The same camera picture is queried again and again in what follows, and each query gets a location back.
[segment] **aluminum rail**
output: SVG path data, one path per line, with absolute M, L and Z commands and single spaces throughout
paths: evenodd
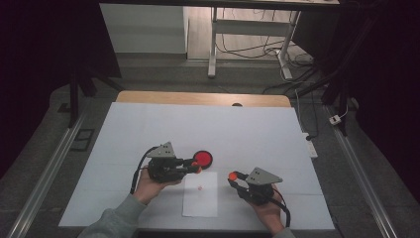
M 65 156 L 67 155 L 68 150 L 70 149 L 71 143 L 77 135 L 78 129 L 86 118 L 89 106 L 90 99 L 87 99 L 86 104 L 83 107 L 82 112 L 77 121 L 74 123 L 73 127 L 67 128 L 67 130 L 64 132 L 64 135 L 61 137 L 61 140 L 53 152 L 49 163 L 44 169 L 35 188 L 32 190 L 31 195 L 27 199 L 24 207 L 21 210 L 21 213 L 12 226 L 12 229 L 9 231 L 9 234 L 7 235 L 8 238 L 26 236 L 32 222 L 35 219 L 35 216 L 38 213 L 38 210 L 43 204 L 43 201 L 53 183 L 59 168 L 61 167 L 62 162 L 64 161 Z
M 324 106 L 324 110 L 327 113 L 328 117 L 333 116 L 329 107 Z M 349 162 L 350 168 L 353 171 L 353 174 L 356 178 L 356 181 L 361 188 L 362 193 L 365 196 L 367 204 L 370 206 L 373 217 L 376 220 L 377 226 L 382 233 L 384 238 L 397 238 L 398 235 L 395 231 L 392 222 L 383 207 L 382 202 L 374 191 L 368 176 L 359 161 L 358 156 L 353 150 L 352 144 L 350 143 L 347 137 L 344 137 L 338 127 L 334 127 L 334 133 L 336 134 L 337 140 L 339 141 L 340 146 L 343 149 L 343 152 Z

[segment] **wall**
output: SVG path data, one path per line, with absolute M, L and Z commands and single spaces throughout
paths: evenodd
M 115 53 L 186 53 L 186 8 L 124 4 L 100 7 Z

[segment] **wooden table edge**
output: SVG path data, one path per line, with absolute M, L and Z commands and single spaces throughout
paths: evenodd
M 228 94 L 204 92 L 121 91 L 116 102 L 158 103 L 183 105 L 232 106 L 239 103 L 247 107 L 291 107 L 284 95 Z

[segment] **red cap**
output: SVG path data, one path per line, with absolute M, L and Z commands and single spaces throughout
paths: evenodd
M 209 168 L 213 163 L 213 156 L 207 151 L 196 152 L 193 156 L 193 159 L 203 170 Z

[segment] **white paper sheet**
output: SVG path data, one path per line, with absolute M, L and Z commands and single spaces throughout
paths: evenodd
M 217 204 L 217 173 L 186 177 L 182 216 L 217 217 Z

